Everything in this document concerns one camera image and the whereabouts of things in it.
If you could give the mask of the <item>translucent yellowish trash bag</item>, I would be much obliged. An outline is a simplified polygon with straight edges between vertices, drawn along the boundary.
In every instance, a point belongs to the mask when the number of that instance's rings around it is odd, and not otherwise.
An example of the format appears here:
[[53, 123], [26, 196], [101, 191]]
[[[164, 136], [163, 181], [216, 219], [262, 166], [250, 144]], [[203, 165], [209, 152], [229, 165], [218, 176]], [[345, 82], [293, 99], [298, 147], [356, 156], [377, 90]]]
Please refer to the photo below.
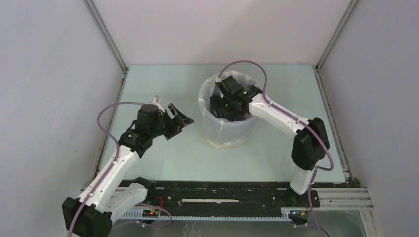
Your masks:
[[210, 98], [220, 95], [216, 85], [217, 74], [206, 79], [198, 92], [198, 105], [202, 116], [205, 142], [214, 148], [231, 148], [245, 143], [256, 127], [258, 117], [245, 113], [232, 121], [213, 114]]

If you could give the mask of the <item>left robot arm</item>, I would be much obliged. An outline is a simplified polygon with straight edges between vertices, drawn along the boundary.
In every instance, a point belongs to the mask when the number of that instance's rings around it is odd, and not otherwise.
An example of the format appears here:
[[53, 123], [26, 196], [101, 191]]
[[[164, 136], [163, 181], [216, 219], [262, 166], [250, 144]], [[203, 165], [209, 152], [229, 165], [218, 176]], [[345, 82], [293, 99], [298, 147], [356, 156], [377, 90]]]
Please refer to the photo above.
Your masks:
[[125, 174], [140, 161], [153, 140], [164, 136], [170, 140], [194, 120], [180, 112], [174, 104], [165, 110], [159, 101], [139, 103], [137, 118], [116, 139], [112, 156], [88, 187], [77, 198], [67, 198], [62, 204], [67, 235], [106, 237], [114, 223], [137, 204], [152, 205], [156, 192], [140, 183], [132, 183], [121, 194], [114, 191]]

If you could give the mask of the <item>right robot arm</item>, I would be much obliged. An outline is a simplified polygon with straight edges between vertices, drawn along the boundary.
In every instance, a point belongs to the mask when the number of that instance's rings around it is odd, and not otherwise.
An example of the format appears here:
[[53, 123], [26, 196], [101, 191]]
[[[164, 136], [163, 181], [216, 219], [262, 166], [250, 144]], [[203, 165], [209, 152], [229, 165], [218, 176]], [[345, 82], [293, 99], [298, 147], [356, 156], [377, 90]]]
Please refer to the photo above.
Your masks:
[[291, 159], [296, 168], [287, 193], [288, 202], [301, 206], [313, 182], [318, 163], [329, 152], [330, 144], [324, 122], [320, 118], [307, 119], [269, 99], [262, 89], [242, 87], [233, 76], [216, 78], [220, 95], [210, 98], [212, 110], [218, 118], [232, 120], [249, 114], [273, 125], [293, 140]]

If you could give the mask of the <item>small electronics board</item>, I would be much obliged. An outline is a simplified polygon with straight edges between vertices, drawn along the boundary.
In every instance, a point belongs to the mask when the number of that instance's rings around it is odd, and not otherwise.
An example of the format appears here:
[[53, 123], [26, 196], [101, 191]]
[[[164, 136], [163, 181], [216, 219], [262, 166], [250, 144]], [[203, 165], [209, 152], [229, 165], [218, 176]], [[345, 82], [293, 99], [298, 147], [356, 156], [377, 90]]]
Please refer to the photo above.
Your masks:
[[159, 217], [159, 214], [160, 214], [160, 211], [156, 209], [153, 209], [153, 210], [145, 209], [142, 211], [143, 218], [157, 218]]

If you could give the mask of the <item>left corner metal profile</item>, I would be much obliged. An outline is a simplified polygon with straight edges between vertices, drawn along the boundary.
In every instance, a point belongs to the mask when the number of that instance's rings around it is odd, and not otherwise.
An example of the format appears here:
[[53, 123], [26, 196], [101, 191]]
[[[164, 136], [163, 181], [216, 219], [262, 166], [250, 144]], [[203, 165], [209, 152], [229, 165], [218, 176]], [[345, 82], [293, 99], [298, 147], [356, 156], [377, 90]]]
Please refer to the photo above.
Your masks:
[[128, 66], [125, 63], [113, 37], [111, 36], [110, 31], [108, 30], [101, 13], [99, 12], [98, 7], [96, 6], [93, 0], [83, 0], [84, 4], [86, 5], [88, 11], [90, 12], [95, 24], [97, 25], [102, 37], [104, 38], [105, 43], [109, 47], [113, 57], [115, 58], [118, 66], [120, 67], [121, 71], [125, 74], [128, 71]]

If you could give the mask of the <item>corner metal profile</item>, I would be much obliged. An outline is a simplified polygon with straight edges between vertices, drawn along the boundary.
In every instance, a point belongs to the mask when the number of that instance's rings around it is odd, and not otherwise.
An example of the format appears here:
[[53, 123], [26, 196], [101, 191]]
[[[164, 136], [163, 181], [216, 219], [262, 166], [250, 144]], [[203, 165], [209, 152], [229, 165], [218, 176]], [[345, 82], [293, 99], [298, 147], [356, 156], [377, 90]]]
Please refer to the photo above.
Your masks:
[[323, 67], [324, 63], [326, 62], [330, 52], [332, 51], [334, 45], [338, 41], [340, 35], [342, 34], [344, 28], [346, 27], [347, 23], [349, 22], [353, 12], [355, 11], [356, 7], [358, 6], [360, 0], [351, 0], [342, 15], [337, 27], [335, 28], [329, 42], [327, 43], [322, 55], [320, 56], [319, 61], [317, 62], [315, 68], [317, 71], [320, 71]]
[[97, 25], [102, 37], [104, 38], [105, 43], [109, 47], [113, 57], [115, 58], [118, 66], [120, 67], [121, 71], [125, 74], [128, 71], [128, 66], [125, 63], [113, 37], [111, 36], [110, 31], [108, 30], [101, 13], [99, 12], [98, 7], [96, 6], [93, 0], [83, 0], [84, 4], [86, 5], [88, 11], [90, 12], [95, 24]]

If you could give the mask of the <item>right corner metal profile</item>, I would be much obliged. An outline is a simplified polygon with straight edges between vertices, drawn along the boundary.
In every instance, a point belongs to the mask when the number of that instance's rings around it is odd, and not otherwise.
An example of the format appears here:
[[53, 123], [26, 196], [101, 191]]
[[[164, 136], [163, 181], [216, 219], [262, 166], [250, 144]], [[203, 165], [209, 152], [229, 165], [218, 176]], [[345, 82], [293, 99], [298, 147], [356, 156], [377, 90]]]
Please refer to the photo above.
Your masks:
[[355, 11], [356, 7], [358, 6], [360, 0], [351, 0], [342, 15], [337, 27], [335, 28], [329, 42], [327, 43], [322, 55], [320, 56], [319, 61], [317, 62], [315, 68], [317, 71], [320, 71], [323, 67], [324, 63], [326, 62], [330, 52], [332, 51], [334, 45], [338, 41], [340, 35], [342, 34], [344, 28], [346, 27], [347, 23], [349, 22], [353, 12]]

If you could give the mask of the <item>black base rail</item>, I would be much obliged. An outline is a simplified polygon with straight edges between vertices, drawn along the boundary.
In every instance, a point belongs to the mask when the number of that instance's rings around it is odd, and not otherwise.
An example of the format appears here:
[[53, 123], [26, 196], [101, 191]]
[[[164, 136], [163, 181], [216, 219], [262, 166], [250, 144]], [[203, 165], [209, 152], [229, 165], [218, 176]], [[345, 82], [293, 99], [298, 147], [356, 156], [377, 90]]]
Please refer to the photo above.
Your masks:
[[294, 194], [286, 182], [144, 181], [146, 204], [175, 215], [280, 216], [281, 211], [320, 207], [316, 190]]

